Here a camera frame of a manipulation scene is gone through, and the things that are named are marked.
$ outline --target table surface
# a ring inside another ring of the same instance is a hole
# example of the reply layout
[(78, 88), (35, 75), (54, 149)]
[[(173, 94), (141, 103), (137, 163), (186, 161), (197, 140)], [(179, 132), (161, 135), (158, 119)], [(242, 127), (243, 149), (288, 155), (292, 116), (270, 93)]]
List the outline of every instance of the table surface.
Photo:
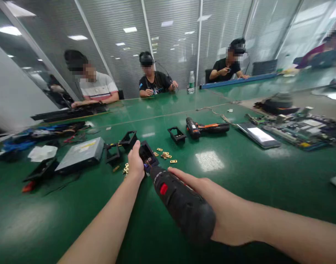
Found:
[[(168, 128), (185, 130), (186, 117), (210, 124), (222, 122), (210, 110), (213, 106), (232, 122), (244, 122), (244, 115), (257, 114), (235, 100), (268, 96), (277, 91), (297, 91), (325, 85), (329, 74), (315, 71), (295, 78), (255, 81), (245, 85), (197, 90), (187, 94), (161, 94), (110, 105), (109, 113), (80, 118), (100, 130), (87, 139), (102, 137), (118, 142), (127, 131), (137, 130), (152, 149), (162, 148), (178, 160), (175, 167), (196, 177), (208, 177), (245, 199), (336, 224), (336, 149), (304, 152), (283, 142), (280, 148), (263, 150), (239, 131), (211, 135), (177, 146)], [(69, 146), (58, 150), (58, 160)], [(31, 194), (22, 194), (22, 180), (38, 163), (27, 159), (30, 150), (15, 163), (0, 161), (0, 263), (55, 263), (107, 203), (123, 181), (122, 169), (112, 172), (103, 153), (99, 165), (83, 171), (79, 180), (54, 190), (73, 176), (53, 178)], [(159, 159), (162, 167), (169, 161)], [(141, 183), (118, 263), (293, 263), (263, 243), (229, 247), (216, 242), (199, 248), (189, 244), (154, 191), (150, 178)]]

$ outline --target hand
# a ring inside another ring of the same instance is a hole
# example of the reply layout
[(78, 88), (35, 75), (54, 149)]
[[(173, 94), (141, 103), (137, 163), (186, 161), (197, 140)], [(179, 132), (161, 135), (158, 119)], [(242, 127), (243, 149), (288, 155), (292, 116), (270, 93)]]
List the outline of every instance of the hand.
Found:
[(217, 220), (212, 240), (233, 246), (255, 240), (254, 203), (232, 194), (210, 179), (195, 178), (172, 167), (168, 171), (198, 192), (213, 208)]
[(146, 96), (150, 97), (153, 94), (153, 90), (151, 89), (146, 89)]
[(244, 74), (243, 74), (243, 75), (241, 75), (241, 76), (240, 76), (240, 78), (238, 78), (238, 79), (241, 79), (241, 78), (243, 78), (243, 79), (245, 79), (245, 80), (246, 80), (246, 79), (248, 79), (249, 77), (250, 77), (249, 75), (244, 75)]
[(76, 108), (76, 107), (78, 107), (78, 106), (80, 106), (80, 105), (83, 105), (83, 103), (77, 101), (77, 102), (73, 102), (73, 103), (71, 104), (71, 107), (72, 107), (72, 108)]
[(138, 177), (140, 181), (145, 176), (143, 161), (138, 154), (138, 150), (140, 149), (141, 143), (139, 140), (136, 141), (135, 145), (130, 150), (128, 158), (129, 158), (129, 177)]
[(229, 67), (225, 67), (225, 68), (223, 68), (223, 69), (221, 69), (219, 72), (220, 72), (220, 75), (222, 75), (222, 76), (225, 76), (225, 75), (227, 75), (227, 73), (229, 72)]
[(179, 87), (179, 85), (178, 85), (178, 83), (176, 81), (173, 81), (171, 83), (171, 85), (173, 86), (174, 89)]

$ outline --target plastic bottle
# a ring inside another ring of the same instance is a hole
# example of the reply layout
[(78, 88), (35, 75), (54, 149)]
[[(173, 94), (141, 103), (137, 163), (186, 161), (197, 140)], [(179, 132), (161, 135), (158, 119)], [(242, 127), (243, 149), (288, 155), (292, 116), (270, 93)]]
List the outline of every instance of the plastic bottle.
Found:
[(190, 72), (190, 79), (189, 79), (189, 86), (187, 88), (187, 93), (188, 94), (193, 94), (195, 92), (195, 76), (194, 76), (194, 71)]

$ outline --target striped shirt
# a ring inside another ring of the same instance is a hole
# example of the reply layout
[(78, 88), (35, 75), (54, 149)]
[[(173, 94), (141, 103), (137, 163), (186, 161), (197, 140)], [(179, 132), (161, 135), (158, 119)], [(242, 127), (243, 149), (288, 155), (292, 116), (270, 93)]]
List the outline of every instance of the striped shirt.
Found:
[(96, 72), (96, 81), (88, 82), (87, 79), (80, 79), (80, 88), (83, 96), (89, 96), (91, 100), (103, 101), (118, 92), (114, 81), (109, 75)]

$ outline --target power drill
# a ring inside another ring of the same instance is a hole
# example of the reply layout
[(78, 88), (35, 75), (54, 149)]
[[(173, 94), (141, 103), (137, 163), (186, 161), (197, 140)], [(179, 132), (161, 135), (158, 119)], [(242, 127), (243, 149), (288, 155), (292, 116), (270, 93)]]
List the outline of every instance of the power drill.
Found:
[(154, 189), (187, 239), (198, 245), (207, 243), (216, 224), (212, 207), (169, 171), (154, 166), (150, 175)]
[(229, 131), (228, 123), (216, 123), (210, 125), (202, 125), (194, 122), (191, 117), (186, 118), (186, 129), (193, 139), (198, 139), (201, 132), (207, 133), (224, 133)]

